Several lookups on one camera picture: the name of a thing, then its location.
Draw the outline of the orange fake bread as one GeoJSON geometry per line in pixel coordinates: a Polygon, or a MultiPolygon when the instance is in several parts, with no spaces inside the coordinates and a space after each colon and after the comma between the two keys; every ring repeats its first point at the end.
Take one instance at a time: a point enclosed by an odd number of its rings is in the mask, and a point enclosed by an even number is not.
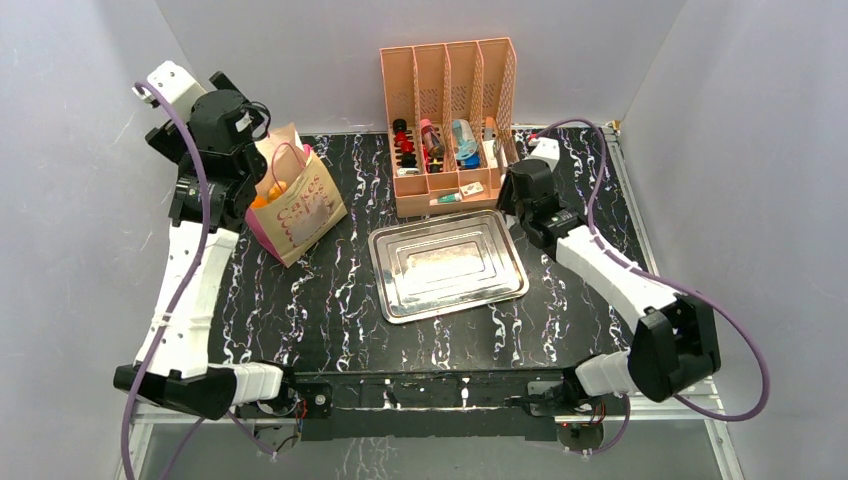
{"type": "Polygon", "coordinates": [[[252,209],[263,208],[270,205],[272,202],[280,198],[287,190],[288,185],[285,181],[277,181],[266,191],[258,193],[251,204],[252,209]]]}

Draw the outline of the silver metal tray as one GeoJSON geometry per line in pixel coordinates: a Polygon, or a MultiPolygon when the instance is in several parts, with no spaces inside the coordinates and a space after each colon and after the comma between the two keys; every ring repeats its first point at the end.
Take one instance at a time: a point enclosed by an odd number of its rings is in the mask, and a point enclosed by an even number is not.
{"type": "Polygon", "coordinates": [[[513,300],[529,279],[491,209],[384,227],[368,239],[382,315],[393,325],[513,300]]]}

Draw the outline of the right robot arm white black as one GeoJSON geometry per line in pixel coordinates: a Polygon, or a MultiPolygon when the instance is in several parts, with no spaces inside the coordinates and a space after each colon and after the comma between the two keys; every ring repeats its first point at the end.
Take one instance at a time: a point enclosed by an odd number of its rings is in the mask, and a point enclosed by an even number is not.
{"type": "Polygon", "coordinates": [[[532,245],[598,292],[630,326],[626,351],[590,356],[563,372],[540,400],[590,413],[604,395],[642,393],[662,402],[721,367],[715,314],[704,301],[645,278],[586,218],[561,200],[541,159],[513,164],[497,207],[514,216],[532,245]]]}

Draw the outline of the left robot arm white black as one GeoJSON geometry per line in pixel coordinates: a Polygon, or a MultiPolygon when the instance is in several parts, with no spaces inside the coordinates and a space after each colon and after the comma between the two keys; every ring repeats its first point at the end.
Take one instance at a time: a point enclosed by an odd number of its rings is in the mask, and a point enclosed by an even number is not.
{"type": "Polygon", "coordinates": [[[166,61],[137,95],[168,120],[146,142],[177,167],[169,207],[169,254],[159,297],[134,360],[113,384],[130,400],[206,419],[236,406],[262,404],[275,416],[294,411],[297,387],[282,366],[266,361],[220,365],[208,343],[225,269],[238,243],[256,187],[268,169],[257,144],[268,135],[267,107],[250,101],[222,72],[205,89],[166,61]]]}

